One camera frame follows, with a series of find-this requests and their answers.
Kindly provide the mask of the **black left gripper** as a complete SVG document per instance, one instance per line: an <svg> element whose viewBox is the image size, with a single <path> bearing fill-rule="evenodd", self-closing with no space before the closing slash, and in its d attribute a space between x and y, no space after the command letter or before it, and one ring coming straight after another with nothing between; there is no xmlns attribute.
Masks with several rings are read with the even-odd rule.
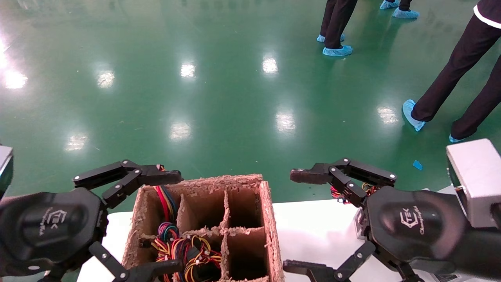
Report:
<svg viewBox="0 0 501 282"><path fill-rule="evenodd" d="M43 282L59 282L68 271L93 255L113 282L152 282L183 271L180 260L165 260L125 269L100 242L106 233L108 208L115 208L142 186L183 181L180 171L162 165L138 165L128 159L73 178L74 189L39 192L1 200L1 277L27 277L49 271ZM91 189L114 183L101 198Z"/></svg>

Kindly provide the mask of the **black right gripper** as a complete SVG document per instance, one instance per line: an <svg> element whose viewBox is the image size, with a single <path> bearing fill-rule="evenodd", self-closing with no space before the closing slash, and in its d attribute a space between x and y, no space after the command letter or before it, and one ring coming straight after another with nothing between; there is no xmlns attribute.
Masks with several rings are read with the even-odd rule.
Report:
<svg viewBox="0 0 501 282"><path fill-rule="evenodd" d="M349 282L372 255L397 271L403 282L423 281L412 268L431 273L463 270L467 256L462 239L470 225L456 195L396 190L396 174L352 159L294 168L290 180L329 184L333 198L358 208L367 201L369 241L338 268L285 260L285 272L305 275L311 282ZM354 180L381 189L371 195Z"/></svg>

